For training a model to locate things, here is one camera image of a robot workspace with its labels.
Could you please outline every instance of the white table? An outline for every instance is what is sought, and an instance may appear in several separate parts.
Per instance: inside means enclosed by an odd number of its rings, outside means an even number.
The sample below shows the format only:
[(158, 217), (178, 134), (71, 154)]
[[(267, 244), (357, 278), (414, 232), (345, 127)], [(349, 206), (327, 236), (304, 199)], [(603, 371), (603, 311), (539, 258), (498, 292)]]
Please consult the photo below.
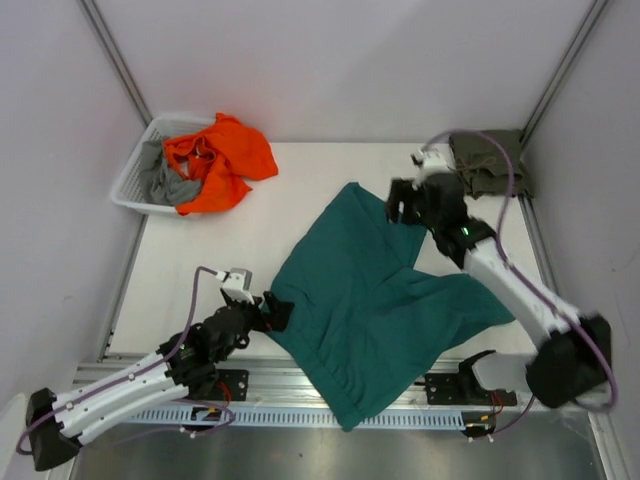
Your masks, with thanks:
[[(273, 153), (280, 174), (255, 182), (254, 191), (234, 209), (197, 217), (150, 216), (115, 325), (110, 353), (141, 354), (155, 350), (184, 328), (193, 273), (198, 265), (253, 271), (251, 290), (262, 295), (294, 245), (347, 182), (386, 199), (392, 177), (413, 177), (409, 154), (415, 144), (280, 143)], [(443, 162), (451, 161), (442, 146)], [(502, 198), (467, 200), (470, 214), (495, 225)], [(530, 273), (538, 270), (520, 206), (510, 206), (504, 242)], [(457, 273), (427, 235), (416, 269), (434, 275)], [(196, 321), (223, 305), (220, 284), (205, 275), (200, 282)], [(291, 358), (258, 332), (234, 357)], [(529, 353), (533, 344), (518, 322), (492, 327), (442, 358), (462, 359), (486, 349)]]

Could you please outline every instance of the white plastic basket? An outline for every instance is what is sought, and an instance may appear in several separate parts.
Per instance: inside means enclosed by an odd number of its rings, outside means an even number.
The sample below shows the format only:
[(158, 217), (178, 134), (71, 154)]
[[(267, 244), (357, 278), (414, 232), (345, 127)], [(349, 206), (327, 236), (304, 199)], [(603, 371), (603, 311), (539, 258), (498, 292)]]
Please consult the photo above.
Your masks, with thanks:
[(160, 115), (154, 118), (133, 150), (120, 177), (111, 190), (111, 201), (123, 207), (133, 208), (140, 213), (162, 213), (178, 215), (174, 207), (147, 203), (140, 189), (140, 153), (142, 144), (149, 140), (162, 140), (199, 132), (213, 124), (213, 118), (193, 117), (181, 114)]

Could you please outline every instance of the gray floor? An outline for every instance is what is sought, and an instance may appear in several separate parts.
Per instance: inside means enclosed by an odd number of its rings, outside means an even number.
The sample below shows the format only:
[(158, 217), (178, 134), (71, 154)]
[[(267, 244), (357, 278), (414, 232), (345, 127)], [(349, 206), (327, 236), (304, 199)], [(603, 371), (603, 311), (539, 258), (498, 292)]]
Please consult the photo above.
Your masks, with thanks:
[(121, 425), (85, 448), (74, 480), (604, 478), (584, 415), (532, 414), (493, 444), (453, 432), (236, 427), (109, 447), (143, 428)]

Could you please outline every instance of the green cloth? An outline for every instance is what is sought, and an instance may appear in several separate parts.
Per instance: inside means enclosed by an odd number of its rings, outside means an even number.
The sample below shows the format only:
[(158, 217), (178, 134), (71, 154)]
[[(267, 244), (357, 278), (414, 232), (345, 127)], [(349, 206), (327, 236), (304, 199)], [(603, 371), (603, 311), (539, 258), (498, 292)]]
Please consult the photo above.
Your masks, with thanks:
[(443, 351), (513, 320), (468, 275), (413, 270), (425, 234), (387, 223), (382, 200), (350, 183), (273, 282), (295, 307), (287, 329), (270, 336), (345, 430), (384, 410)]
[[(520, 161), (522, 130), (485, 130), (514, 164), (514, 195), (532, 196), (529, 175)], [(500, 151), (486, 139), (473, 133), (454, 133), (449, 145), (456, 160), (456, 171), (465, 185), (465, 193), (474, 198), (482, 195), (504, 195), (509, 177), (507, 163)]]

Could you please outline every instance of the orange cloth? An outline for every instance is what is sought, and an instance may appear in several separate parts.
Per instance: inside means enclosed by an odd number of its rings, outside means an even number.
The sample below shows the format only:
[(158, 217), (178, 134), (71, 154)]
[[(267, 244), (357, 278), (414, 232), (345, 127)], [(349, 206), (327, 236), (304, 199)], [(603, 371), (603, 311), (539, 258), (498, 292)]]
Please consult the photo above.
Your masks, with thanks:
[[(264, 180), (278, 174), (267, 139), (235, 117), (218, 113), (216, 123), (201, 132), (164, 142), (169, 166), (185, 180), (202, 180), (193, 201), (178, 205), (180, 215), (221, 212), (236, 206), (251, 191), (242, 177)], [(188, 174), (181, 164), (188, 162)]]

